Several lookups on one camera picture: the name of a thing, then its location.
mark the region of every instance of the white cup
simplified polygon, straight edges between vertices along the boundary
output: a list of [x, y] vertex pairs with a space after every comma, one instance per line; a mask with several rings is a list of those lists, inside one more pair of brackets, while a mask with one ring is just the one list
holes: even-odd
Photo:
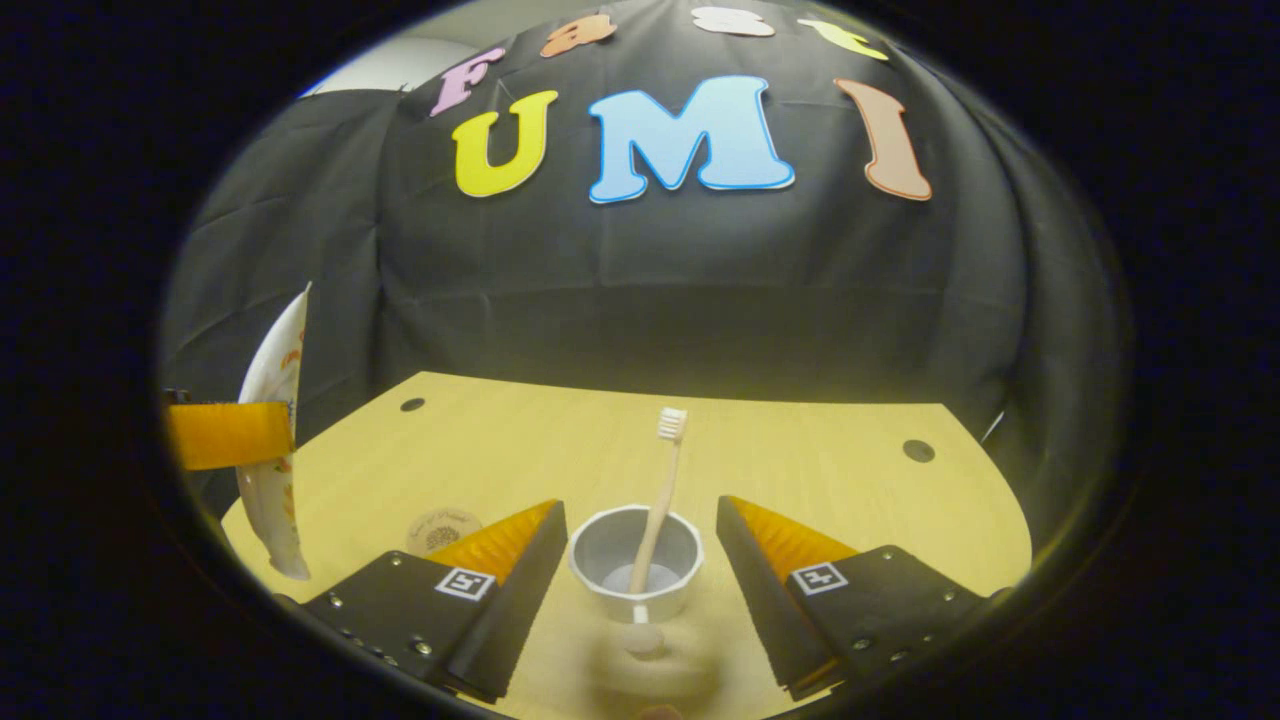
[[648, 505], [623, 505], [596, 512], [573, 530], [568, 566], [608, 616], [620, 623], [662, 623], [675, 618], [689, 598], [689, 584], [703, 566], [703, 539], [698, 528], [667, 512], [649, 566], [644, 593], [628, 593], [631, 566], [644, 537]]

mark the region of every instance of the toothbrush handle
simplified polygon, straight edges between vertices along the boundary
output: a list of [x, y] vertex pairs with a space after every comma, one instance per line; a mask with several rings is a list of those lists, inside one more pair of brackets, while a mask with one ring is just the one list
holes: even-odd
[[658, 502], [649, 507], [644, 538], [640, 541], [640, 550], [636, 551], [635, 565], [631, 566], [631, 584], [627, 587], [627, 592], [631, 594], [644, 592], [645, 584], [649, 582], [649, 565], [653, 564], [653, 551], [658, 547], [658, 530], [662, 529], [662, 521], [667, 518], [667, 511], [671, 510], [671, 498], [676, 493], [676, 468], [678, 465], [680, 442], [677, 441], [671, 443], [671, 474], [667, 477], [667, 484], [663, 486]]

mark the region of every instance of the foam letter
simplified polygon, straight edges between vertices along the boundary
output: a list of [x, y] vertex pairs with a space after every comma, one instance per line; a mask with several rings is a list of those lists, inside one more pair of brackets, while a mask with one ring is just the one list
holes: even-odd
[[435, 101], [435, 108], [431, 109], [431, 117], [434, 118], [471, 97], [471, 91], [467, 90], [467, 86], [480, 85], [485, 70], [489, 69], [489, 63], [497, 63], [506, 54], [507, 51], [502, 47], [494, 47], [484, 55], [476, 55], [456, 68], [444, 70], [444, 74], [440, 76], [444, 78], [444, 85], [440, 86], [440, 97]]
[[609, 23], [609, 15], [588, 15], [579, 18], [567, 26], [547, 36], [547, 45], [543, 46], [543, 58], [554, 58], [561, 53], [568, 53], [579, 45], [586, 45], [613, 35], [618, 26]]
[[803, 26], [809, 26], [818, 31], [818, 35], [832, 42], [844, 47], [845, 50], [852, 50], [854, 53], [861, 53], [868, 58], [876, 58], [877, 60], [888, 60], [888, 55], [881, 53], [879, 50], [872, 50], [867, 46], [867, 38], [860, 35], [854, 35], [847, 29], [836, 27], [831, 23], [824, 23], [822, 20], [796, 20]]
[[896, 97], [869, 85], [836, 79], [836, 87], [854, 99], [872, 141], [872, 161], [867, 163], [867, 179], [890, 195], [908, 200], [933, 197], [929, 181], [920, 174], [911, 138], [902, 124], [902, 104]]
[[462, 123], [453, 131], [458, 143], [454, 174], [458, 190], [472, 197], [488, 197], [507, 192], [529, 179], [543, 164], [547, 152], [547, 106], [558, 94], [544, 90], [526, 95], [511, 104], [511, 113], [518, 119], [516, 156], [497, 168], [489, 164], [489, 127], [498, 113], [484, 113]]
[[769, 37], [773, 28], [764, 23], [764, 18], [749, 10], [733, 10], [730, 8], [695, 8], [692, 10], [694, 24], [710, 31], [726, 32], [728, 35], [750, 35], [754, 37]]
[[764, 123], [760, 94], [769, 83], [750, 76], [703, 81], [678, 117], [639, 90], [596, 100], [588, 113], [600, 119], [600, 179], [593, 202], [639, 197], [648, 186], [632, 164], [635, 147], [658, 182], [676, 190], [703, 138], [707, 164], [698, 179], [713, 190], [767, 190], [791, 184], [795, 170], [778, 159]]

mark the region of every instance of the round coaster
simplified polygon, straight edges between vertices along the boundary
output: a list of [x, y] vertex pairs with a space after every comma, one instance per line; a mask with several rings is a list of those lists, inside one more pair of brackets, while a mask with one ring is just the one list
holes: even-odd
[[413, 520], [408, 527], [404, 546], [412, 555], [426, 557], [480, 528], [480, 520], [476, 520], [476, 516], [470, 512], [454, 507], [433, 510]]

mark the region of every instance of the black fabric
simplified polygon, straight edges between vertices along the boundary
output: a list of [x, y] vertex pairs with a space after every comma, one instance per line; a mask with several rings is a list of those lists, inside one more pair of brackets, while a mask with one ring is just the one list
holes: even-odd
[[[1007, 122], [886, 45], [823, 40], [780, 5], [726, 1], [771, 38], [695, 27], [699, 3], [607, 5], [613, 37], [544, 59], [554, 18], [503, 44], [471, 97], [429, 117], [410, 94], [298, 100], [197, 215], [166, 310], [166, 384], [234, 398], [266, 328], [314, 281], [298, 441], [420, 370], [616, 391], [832, 402], [943, 402], [991, 452], [1042, 546], [1117, 429], [1126, 331], [1116, 273], [1078, 193]], [[781, 191], [676, 191], [594, 205], [600, 131], [586, 108], [644, 90], [678, 111], [701, 81], [768, 81], [764, 114], [796, 170]], [[864, 177], [867, 129], [835, 78], [897, 97], [933, 197]], [[451, 133], [543, 90], [547, 155], [485, 199], [453, 179]], [[699, 149], [692, 173], [705, 161]], [[650, 170], [637, 164], [637, 172]]]

